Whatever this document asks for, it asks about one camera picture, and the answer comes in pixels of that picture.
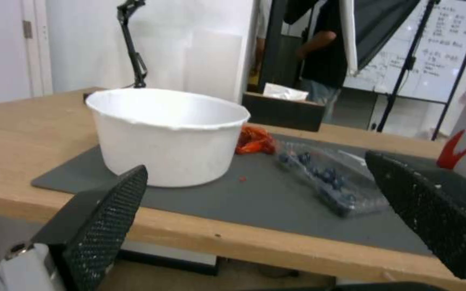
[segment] gray mat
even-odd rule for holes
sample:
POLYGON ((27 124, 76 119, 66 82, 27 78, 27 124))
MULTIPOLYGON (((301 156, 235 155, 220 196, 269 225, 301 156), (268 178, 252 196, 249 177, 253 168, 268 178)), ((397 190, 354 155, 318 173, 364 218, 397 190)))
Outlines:
MULTIPOLYGON (((276 136, 364 156, 364 149, 276 136)), ((40 188, 78 193, 114 177, 94 147, 32 181, 40 188)), ((293 232, 401 252, 432 255, 391 209, 341 219, 313 195, 312 188, 283 171, 273 156, 235 156, 228 172, 190 188, 148 187, 141 206, 255 227, 293 232)))

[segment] black lamp arm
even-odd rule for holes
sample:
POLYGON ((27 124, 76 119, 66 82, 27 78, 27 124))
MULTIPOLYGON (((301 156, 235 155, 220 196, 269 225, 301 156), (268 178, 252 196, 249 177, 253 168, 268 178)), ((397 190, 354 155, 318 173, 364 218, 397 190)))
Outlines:
POLYGON ((141 6, 145 5, 145 0, 126 0, 118 6, 118 21, 122 27, 125 44, 134 70, 134 88, 145 88, 145 77, 147 74, 146 65, 141 59, 141 55, 135 51, 131 33, 129 32, 129 18, 141 6))

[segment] door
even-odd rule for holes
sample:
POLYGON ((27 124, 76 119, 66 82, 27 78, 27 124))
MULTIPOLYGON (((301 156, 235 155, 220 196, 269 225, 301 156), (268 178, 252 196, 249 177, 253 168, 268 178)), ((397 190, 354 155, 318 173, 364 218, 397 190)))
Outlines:
POLYGON ((46 11, 37 9, 44 4, 42 1, 0 0, 0 103, 51 92, 49 47, 44 45, 47 44, 46 11), (24 17, 33 19, 32 39, 24 37, 24 17), (40 23, 41 30, 37 29, 35 19, 44 22, 40 23), (49 88, 44 86, 44 80, 49 81, 49 88))

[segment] plastic bowl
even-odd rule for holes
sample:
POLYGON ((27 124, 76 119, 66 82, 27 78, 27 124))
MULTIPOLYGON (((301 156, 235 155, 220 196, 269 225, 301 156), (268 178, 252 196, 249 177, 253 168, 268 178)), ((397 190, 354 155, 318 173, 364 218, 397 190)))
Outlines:
POLYGON ((148 184, 195 186, 224 175, 250 114, 218 98, 161 89, 91 94, 106 166, 116 175, 144 164, 148 184))

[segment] bowl rim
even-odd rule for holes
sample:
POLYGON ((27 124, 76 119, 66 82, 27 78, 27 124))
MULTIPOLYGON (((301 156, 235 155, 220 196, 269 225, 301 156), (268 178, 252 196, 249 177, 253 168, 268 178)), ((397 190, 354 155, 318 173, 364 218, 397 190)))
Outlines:
POLYGON ((174 131, 178 131, 181 129, 188 129, 188 130, 195 130, 195 131, 212 131, 212 130, 217 130, 217 129, 226 129, 230 127, 240 127, 242 124, 246 123, 248 119, 251 117, 251 114, 249 111, 242 105, 239 105, 237 103, 231 102, 231 101, 226 101, 217 97, 211 97, 207 96, 204 94, 196 94, 196 93, 191 93, 191 92, 184 92, 184 91, 176 91, 176 90, 166 90, 166 89, 156 89, 156 88, 126 88, 126 89, 111 89, 111 90, 99 90, 95 91, 91 95, 89 95, 86 100, 85 104, 89 109, 91 109, 94 113, 100 114, 101 116, 107 116, 112 119, 120 120, 123 122, 126 122, 128 124, 135 124, 135 125, 146 125, 149 127, 158 127, 161 129, 171 129, 174 131), (213 101, 215 103, 222 103, 224 105, 227 105, 229 107, 233 107, 235 109, 240 109, 243 111, 245 117, 241 118, 240 120, 237 121, 231 121, 231 122, 225 122, 225 123, 217 123, 217 124, 183 124, 183 125, 167 125, 163 123, 153 123, 153 122, 145 122, 141 120, 137 120, 134 118, 124 118, 123 116, 120 116, 118 114, 113 114, 109 112, 104 112, 100 108, 98 108, 98 105, 95 104, 95 100, 100 96, 101 94, 113 94, 116 92, 123 93, 126 91, 131 91, 131 90, 142 90, 142 91, 163 91, 163 92, 173 92, 177 94, 185 94, 185 95, 192 95, 196 98, 200 99, 206 99, 213 101))

